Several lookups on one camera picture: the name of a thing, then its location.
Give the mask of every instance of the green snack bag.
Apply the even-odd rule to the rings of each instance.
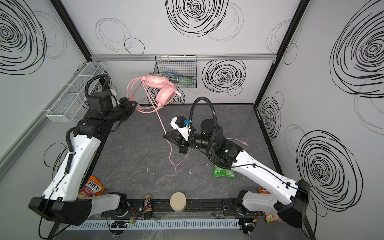
[[[235,177],[235,171],[232,169],[226,170],[215,166],[214,177]]]

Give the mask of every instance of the pink headphones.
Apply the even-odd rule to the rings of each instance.
[[[170,103],[172,101],[172,99],[175,97],[175,94],[181,96],[181,93],[176,90],[175,85],[173,85],[173,83],[171,83],[167,77],[147,75],[147,76],[143,76],[141,78],[135,78],[132,81],[130,81],[130,83],[128,84],[128,87],[127,87],[128,100],[135,101],[134,95],[135,95],[136,90],[139,88],[139,86],[133,92],[132,92],[132,90],[133,90],[133,86],[135,85],[135,83],[138,80],[141,80],[141,83],[144,87],[144,90],[147,93],[147,97],[149,99],[149,102],[155,108],[152,111],[143,111],[142,110],[142,109],[148,109],[148,108],[152,108],[152,107],[136,108],[141,113],[155,112],[155,111],[159,110],[160,108],[162,108],[163,106]],[[129,86],[131,85],[132,82],[133,82],[133,84],[131,86],[131,93],[128,94]],[[161,90],[156,94],[156,99],[153,99],[153,96],[150,94],[148,87],[161,88]]]

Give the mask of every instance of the headphone ear cup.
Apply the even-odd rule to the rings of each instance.
[[[167,77],[147,75],[143,78],[145,85],[153,88],[162,88],[165,84],[169,83]]]
[[[164,86],[156,96],[158,105],[161,107],[170,103],[176,95],[175,91],[176,87],[173,85]]]

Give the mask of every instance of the white metal basket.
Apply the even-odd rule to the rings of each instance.
[[[105,66],[102,62],[89,62],[83,68],[80,74],[67,87],[65,92],[48,111],[46,116],[52,122],[71,122],[86,101],[84,88],[87,81],[93,77],[105,72]],[[89,93],[94,91],[99,84],[99,80],[95,80],[89,86]]]

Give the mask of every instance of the round lid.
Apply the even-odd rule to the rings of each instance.
[[[182,211],[187,205],[187,198],[181,192],[175,192],[170,197],[170,206],[175,211]]]

